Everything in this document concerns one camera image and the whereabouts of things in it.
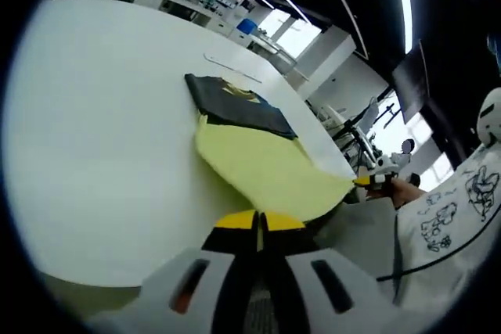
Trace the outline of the person's right hand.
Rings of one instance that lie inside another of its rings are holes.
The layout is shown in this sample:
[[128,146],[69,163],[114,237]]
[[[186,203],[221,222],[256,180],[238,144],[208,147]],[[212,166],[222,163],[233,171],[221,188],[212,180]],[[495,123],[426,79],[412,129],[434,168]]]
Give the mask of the person's right hand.
[[407,181],[403,181],[399,178],[392,178],[392,195],[391,199],[394,204],[395,209],[398,209],[407,203],[410,203],[427,192],[419,189],[415,185],[410,184]]

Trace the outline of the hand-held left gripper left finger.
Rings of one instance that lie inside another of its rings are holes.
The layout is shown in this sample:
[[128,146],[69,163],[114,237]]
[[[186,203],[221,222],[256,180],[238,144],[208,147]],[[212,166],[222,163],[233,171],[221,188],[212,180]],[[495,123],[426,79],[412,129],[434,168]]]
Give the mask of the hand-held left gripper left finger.
[[126,306],[88,320],[94,333],[241,333],[256,279],[258,212],[229,214],[200,248],[152,273]]

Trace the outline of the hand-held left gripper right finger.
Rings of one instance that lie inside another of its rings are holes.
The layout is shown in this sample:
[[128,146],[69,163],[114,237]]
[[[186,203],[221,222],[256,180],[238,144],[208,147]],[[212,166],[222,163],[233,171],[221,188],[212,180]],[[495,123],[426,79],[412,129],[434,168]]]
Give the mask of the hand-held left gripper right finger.
[[304,224],[260,215],[265,282],[281,333],[419,333],[421,318],[393,305],[376,280],[332,249],[319,248]]

